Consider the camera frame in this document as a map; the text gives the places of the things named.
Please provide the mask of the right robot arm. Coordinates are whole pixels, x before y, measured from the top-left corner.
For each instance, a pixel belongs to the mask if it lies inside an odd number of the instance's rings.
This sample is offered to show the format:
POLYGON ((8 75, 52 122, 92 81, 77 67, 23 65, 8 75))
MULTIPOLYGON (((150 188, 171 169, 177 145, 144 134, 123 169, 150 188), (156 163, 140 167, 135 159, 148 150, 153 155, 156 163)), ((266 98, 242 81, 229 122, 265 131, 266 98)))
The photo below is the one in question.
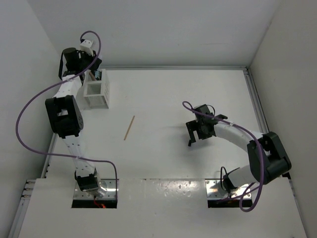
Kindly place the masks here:
POLYGON ((238 146, 248 155, 248 165, 222 176, 222 190, 230 193, 242 185, 252 183, 263 186, 291 170, 291 161, 276 133, 249 131, 228 121, 225 115, 215 115, 215 110, 211 111, 206 104, 195 108, 187 101, 182 104, 195 114, 195 119, 186 123, 189 144, 195 143, 197 139, 218 137, 238 146))

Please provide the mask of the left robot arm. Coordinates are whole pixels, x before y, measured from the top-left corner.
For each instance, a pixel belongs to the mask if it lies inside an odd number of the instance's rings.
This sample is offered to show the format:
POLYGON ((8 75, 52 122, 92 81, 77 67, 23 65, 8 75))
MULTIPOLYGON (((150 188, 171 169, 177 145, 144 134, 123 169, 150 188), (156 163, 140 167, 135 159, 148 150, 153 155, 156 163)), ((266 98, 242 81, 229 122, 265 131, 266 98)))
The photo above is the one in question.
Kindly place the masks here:
POLYGON ((103 190, 94 163, 83 158, 80 132, 84 128, 84 121, 76 96, 84 84, 86 72, 98 69, 100 63, 101 60, 92 49, 64 49, 58 70, 58 77, 63 83, 58 92, 45 101, 52 131, 64 141, 70 155, 74 156, 74 177, 78 187, 93 197, 101 197, 103 190))

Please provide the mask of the pink makeup pencil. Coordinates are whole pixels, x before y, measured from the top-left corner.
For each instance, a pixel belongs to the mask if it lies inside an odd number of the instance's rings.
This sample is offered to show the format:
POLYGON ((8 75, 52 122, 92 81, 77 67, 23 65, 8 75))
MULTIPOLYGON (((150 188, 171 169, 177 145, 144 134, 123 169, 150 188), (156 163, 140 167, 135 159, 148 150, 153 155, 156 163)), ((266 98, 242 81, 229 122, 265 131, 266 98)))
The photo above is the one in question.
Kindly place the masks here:
POLYGON ((91 71, 89 72, 89 76, 90 76, 92 81, 96 81, 96 78, 91 71))

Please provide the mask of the gold makeup pencil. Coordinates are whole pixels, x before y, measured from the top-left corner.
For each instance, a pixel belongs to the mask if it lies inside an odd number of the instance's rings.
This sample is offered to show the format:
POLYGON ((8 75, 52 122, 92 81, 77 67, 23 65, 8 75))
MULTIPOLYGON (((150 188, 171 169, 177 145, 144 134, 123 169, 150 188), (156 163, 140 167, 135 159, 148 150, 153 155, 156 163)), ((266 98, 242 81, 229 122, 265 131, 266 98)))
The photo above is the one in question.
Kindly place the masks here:
POLYGON ((129 124, 129 126, 128 126, 128 129, 127 129, 126 134, 125 134, 124 139, 123 139, 124 141, 127 139, 127 136, 128 136, 128 134, 129 134, 130 129, 131 129, 131 127, 132 127, 132 124, 133 124, 133 122, 134 122, 134 119, 135 119, 135 115, 132 117, 131 122, 130 122, 130 124, 129 124))

